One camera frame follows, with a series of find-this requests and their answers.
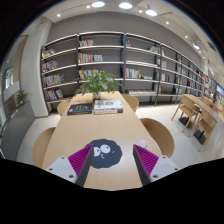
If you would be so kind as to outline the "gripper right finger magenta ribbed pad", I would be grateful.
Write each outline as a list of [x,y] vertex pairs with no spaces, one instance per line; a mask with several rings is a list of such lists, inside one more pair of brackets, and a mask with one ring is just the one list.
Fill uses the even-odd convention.
[[133,156],[143,186],[179,170],[179,167],[169,157],[158,157],[136,144],[133,145]]

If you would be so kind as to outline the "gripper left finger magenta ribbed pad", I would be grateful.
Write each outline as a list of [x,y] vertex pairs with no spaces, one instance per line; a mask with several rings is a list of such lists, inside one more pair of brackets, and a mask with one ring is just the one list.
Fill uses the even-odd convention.
[[60,156],[47,168],[47,171],[83,187],[93,155],[93,146],[89,145],[69,157]]

